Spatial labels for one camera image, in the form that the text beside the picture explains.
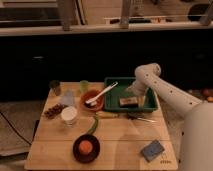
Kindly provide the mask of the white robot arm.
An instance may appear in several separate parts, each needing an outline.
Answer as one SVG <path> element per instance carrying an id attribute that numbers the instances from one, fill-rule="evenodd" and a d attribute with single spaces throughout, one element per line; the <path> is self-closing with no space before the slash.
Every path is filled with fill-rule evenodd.
<path id="1" fill-rule="evenodd" d="M 154 90 L 183 118 L 179 171 L 213 171 L 213 103 L 201 100 L 160 78 L 157 63 L 138 66 L 128 87 L 136 96 Z"/>

